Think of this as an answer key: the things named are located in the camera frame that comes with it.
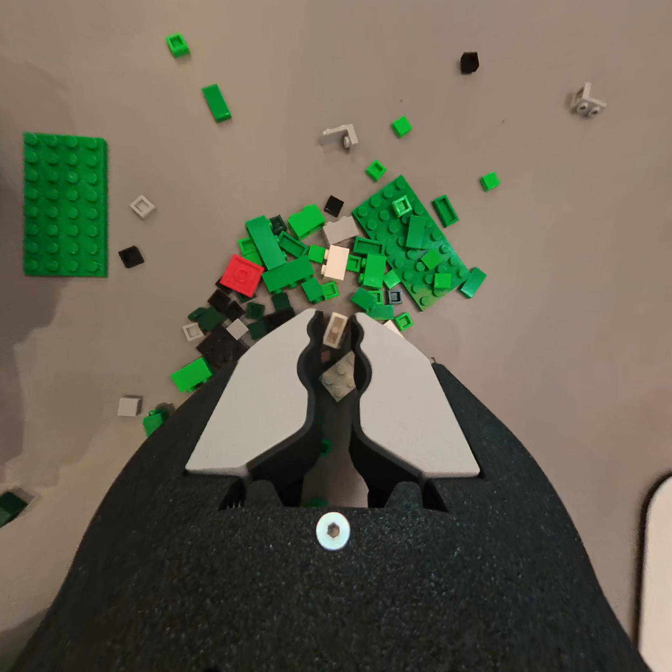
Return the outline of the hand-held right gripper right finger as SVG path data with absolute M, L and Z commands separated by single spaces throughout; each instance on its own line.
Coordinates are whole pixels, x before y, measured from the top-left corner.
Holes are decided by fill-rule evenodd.
M 368 505 L 385 505 L 399 483 L 424 491 L 481 472 L 430 360 L 364 313 L 351 318 L 357 402 L 349 455 Z

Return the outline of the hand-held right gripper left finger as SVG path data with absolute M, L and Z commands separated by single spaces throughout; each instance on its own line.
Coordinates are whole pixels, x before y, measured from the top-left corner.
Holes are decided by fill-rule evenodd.
M 196 425 L 185 484 L 223 486 L 250 499 L 257 482 L 284 505 L 299 505 L 305 475 L 319 455 L 315 379 L 323 313 L 310 308 L 253 346 L 226 380 L 217 375 L 185 404 Z

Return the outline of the cream lego brick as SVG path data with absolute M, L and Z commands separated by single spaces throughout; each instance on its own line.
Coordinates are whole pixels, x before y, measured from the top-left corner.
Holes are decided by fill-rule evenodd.
M 349 249 L 331 245 L 324 253 L 321 268 L 323 278 L 333 281 L 343 281 L 347 271 Z
M 329 317 L 323 336 L 323 345 L 332 349 L 339 349 L 348 326 L 348 316 L 332 313 Z

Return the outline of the red lego brick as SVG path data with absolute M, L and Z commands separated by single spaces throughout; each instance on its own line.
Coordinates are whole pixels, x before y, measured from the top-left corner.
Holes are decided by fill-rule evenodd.
M 252 297 L 264 272 L 264 266 L 234 254 L 216 284 L 243 296 Z

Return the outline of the large black lego plate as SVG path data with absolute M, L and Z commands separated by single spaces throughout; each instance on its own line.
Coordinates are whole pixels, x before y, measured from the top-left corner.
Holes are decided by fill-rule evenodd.
M 247 352 L 248 347 L 231 336 L 219 324 L 196 346 L 208 365 L 217 371 L 227 362 L 235 362 Z

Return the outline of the grey square lego plate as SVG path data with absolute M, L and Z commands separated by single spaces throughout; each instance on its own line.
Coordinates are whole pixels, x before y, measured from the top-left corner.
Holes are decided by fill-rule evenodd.
M 356 390 L 354 364 L 355 354 L 350 350 L 320 375 L 320 382 L 337 403 Z

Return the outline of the pile of green lego pieces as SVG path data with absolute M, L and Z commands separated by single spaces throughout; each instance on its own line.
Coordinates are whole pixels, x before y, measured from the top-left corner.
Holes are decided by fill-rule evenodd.
M 261 339 L 257 340 L 257 344 L 259 344 L 259 342 L 261 342 L 263 338 L 270 335 L 275 329 L 277 329 L 284 323 L 290 321 L 291 318 L 294 318 L 295 316 L 299 315 L 304 310 L 314 308 L 320 310 L 323 313 L 323 326 L 321 327 L 321 332 L 320 335 L 318 336 L 319 338 L 318 344 L 320 345 L 320 364 L 318 368 L 318 374 L 315 379 L 318 420 L 320 423 L 319 427 L 322 432 L 323 423 L 322 423 L 321 393 L 326 392 L 326 390 L 319 380 L 320 375 L 324 373 L 323 371 L 320 371 L 321 350 L 322 349 L 332 350 L 332 348 L 328 348 L 327 346 L 323 345 L 324 331 L 327 326 L 323 309 L 324 309 L 324 303 L 332 298 L 332 293 L 327 291 L 327 282 L 319 281 L 315 276 L 316 268 L 313 263 L 313 260 L 309 258 L 308 253 L 305 255 L 297 255 L 297 256 L 294 255 L 293 259 L 290 260 L 287 260 L 284 257 L 283 255 L 284 252 L 281 248 L 278 249 L 278 253 L 281 264 L 273 268 L 271 267 L 265 268 L 265 272 L 262 274 L 261 277 L 261 281 L 263 281 L 266 290 L 271 294 L 272 298 L 275 298 L 277 296 L 284 297 L 286 295 L 285 293 L 286 289 L 290 290 L 300 289 L 305 294 L 309 305 L 298 313 L 295 313 L 292 307 L 289 307 L 283 311 L 275 311 L 273 314 L 269 316 L 264 316 L 262 320 L 258 320 L 255 323 L 248 324 L 248 330 L 253 330 L 255 334 L 260 335 Z M 360 267 L 362 264 L 362 259 L 363 257 L 360 259 L 359 273 L 357 275 L 358 277 L 361 271 Z M 475 291 L 476 293 L 482 286 L 483 282 L 485 281 L 487 274 L 480 268 L 478 267 L 475 268 L 479 269 L 484 274 L 484 279 L 480 284 L 479 288 Z M 398 285 L 396 289 L 393 288 L 389 290 L 397 290 L 400 286 L 402 285 Z M 394 305 L 380 304 L 375 301 L 376 297 L 374 296 L 374 292 L 379 293 L 382 289 L 383 288 L 377 290 L 368 289 L 363 285 L 361 285 L 358 281 L 356 291 L 349 297 L 352 304 L 355 305 L 357 308 L 359 308 L 359 312 L 353 313 L 352 315 L 348 315 L 349 320 L 346 329 L 346 331 L 348 331 L 349 333 L 348 352 L 352 350 L 350 322 L 351 318 L 357 313 L 364 313 L 368 315 L 369 317 L 374 319 L 374 321 L 382 323 L 383 326 L 390 329 L 393 335 L 401 335 L 402 337 L 404 337 L 403 333 L 407 331 L 408 328 L 414 325 L 413 318 L 408 313 L 396 314 Z M 192 394 L 195 394 L 197 391 L 204 388 L 204 386 L 207 383 L 210 383 L 212 380 L 214 380 L 217 375 L 220 375 L 222 371 L 226 371 L 226 369 L 229 366 L 235 365 L 239 361 L 239 359 L 235 362 L 227 362 L 225 365 L 223 365 L 221 369 L 214 371 L 208 365 L 205 358 L 201 356 L 200 358 L 197 358 L 189 365 L 185 365 L 184 367 L 182 367 L 182 369 L 178 371 L 178 374 L 183 373 L 189 376 L 190 374 L 196 373 L 199 377 L 202 378 L 200 381 L 197 381 L 196 384 L 193 384 L 192 381 L 188 381 L 188 385 L 186 386 L 187 391 L 192 392 Z M 440 380 L 441 386 L 443 387 L 446 396 L 449 399 L 449 391 L 447 390 L 447 388 L 449 387 L 448 375 L 440 365 L 434 365 L 434 364 L 432 365 Z M 228 375 L 226 373 L 221 375 L 224 380 L 227 379 Z M 456 414 L 460 427 L 462 428 L 467 441 L 469 441 L 470 430 L 468 428 L 468 420 L 460 419 L 460 417 L 464 414 L 464 410 L 460 409 L 459 400 L 456 401 L 456 406 L 455 407 L 452 406 L 452 408 Z M 156 427 L 156 433 L 154 433 L 152 437 L 150 438 L 148 437 L 147 439 L 148 440 L 147 447 L 150 448 L 153 445 L 154 441 L 156 442 L 156 446 L 162 446 L 163 441 L 166 441 L 167 446 L 171 446 L 172 441 L 175 441 L 176 443 L 181 443 L 181 441 L 185 441 L 185 450 L 188 458 L 192 449 L 192 442 L 189 439 L 190 430 L 193 429 L 196 425 L 192 417 L 193 413 L 189 412 L 185 403 L 182 407 L 177 409 L 172 416 L 166 417 L 164 419 L 164 424 Z M 348 438 L 350 438 L 350 435 L 351 435 L 351 424 L 349 424 Z

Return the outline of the grey lego brick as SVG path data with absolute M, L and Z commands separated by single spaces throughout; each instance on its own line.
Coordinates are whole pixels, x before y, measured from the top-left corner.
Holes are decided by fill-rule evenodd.
M 357 223 L 353 216 L 344 216 L 336 221 L 325 223 L 323 233 L 329 247 L 348 244 L 348 241 L 359 235 Z

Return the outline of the green lego plate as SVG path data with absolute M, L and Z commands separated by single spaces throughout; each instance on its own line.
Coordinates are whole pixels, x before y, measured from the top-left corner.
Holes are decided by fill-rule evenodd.
M 364 255 L 359 274 L 364 287 L 402 285 L 425 311 L 452 290 L 472 297 L 482 283 L 484 274 L 463 263 L 403 176 L 355 207 L 351 215 L 368 237 L 368 241 L 357 237 L 354 245 L 354 251 Z

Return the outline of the dark green lego brick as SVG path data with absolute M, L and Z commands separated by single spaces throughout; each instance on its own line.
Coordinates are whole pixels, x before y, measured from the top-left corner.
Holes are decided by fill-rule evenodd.
M 1 528 L 20 516 L 34 496 L 23 489 L 6 490 L 1 493 Z

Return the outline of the large green lego baseplate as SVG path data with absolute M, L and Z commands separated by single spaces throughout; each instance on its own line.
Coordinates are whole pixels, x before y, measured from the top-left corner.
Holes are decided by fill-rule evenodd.
M 23 271 L 106 278 L 107 141 L 23 133 Z

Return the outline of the long green lego tile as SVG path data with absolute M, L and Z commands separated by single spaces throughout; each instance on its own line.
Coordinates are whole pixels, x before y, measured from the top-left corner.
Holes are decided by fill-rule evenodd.
M 231 111 L 218 84 L 203 87 L 202 94 L 216 123 L 231 120 Z

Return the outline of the white rounded object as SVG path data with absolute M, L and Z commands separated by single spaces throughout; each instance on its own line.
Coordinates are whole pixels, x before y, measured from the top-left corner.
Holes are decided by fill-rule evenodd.
M 671 670 L 671 473 L 644 501 L 636 639 L 652 671 Z

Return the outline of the grey lego bracket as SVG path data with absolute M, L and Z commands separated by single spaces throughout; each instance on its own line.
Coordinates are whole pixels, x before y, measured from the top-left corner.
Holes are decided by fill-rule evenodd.
M 586 119 L 598 116 L 607 104 L 592 96 L 592 84 L 587 81 L 576 92 L 572 104 L 570 105 L 571 113 L 583 116 Z
M 318 139 L 321 146 L 340 144 L 347 152 L 358 144 L 357 133 L 353 124 L 342 124 L 334 128 L 324 129 Z

